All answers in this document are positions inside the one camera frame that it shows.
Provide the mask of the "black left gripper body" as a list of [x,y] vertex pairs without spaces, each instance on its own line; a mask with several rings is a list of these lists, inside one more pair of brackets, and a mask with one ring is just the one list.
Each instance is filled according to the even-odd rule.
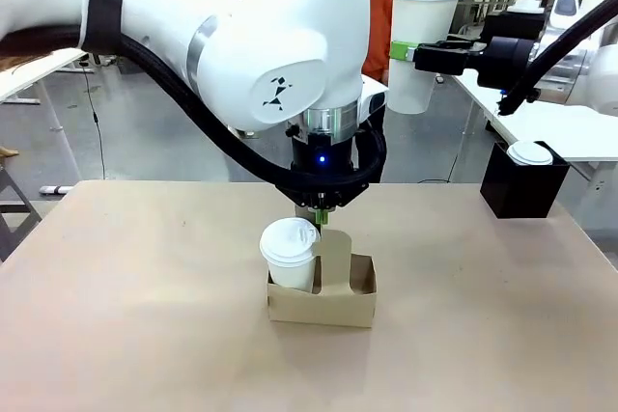
[[[301,174],[322,177],[353,176],[371,164],[371,132],[357,130],[347,141],[331,145],[327,137],[314,135],[307,144],[293,138],[293,161],[291,170]],[[275,188],[295,203],[296,206],[314,210],[332,210],[346,206],[369,187],[370,179],[364,179],[351,188],[338,188],[328,192],[308,192],[299,187]]]

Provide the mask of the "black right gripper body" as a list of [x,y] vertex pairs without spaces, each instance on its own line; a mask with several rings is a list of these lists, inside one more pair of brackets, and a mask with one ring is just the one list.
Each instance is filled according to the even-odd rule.
[[535,44],[532,40],[493,37],[479,58],[477,84],[512,90],[525,72]]

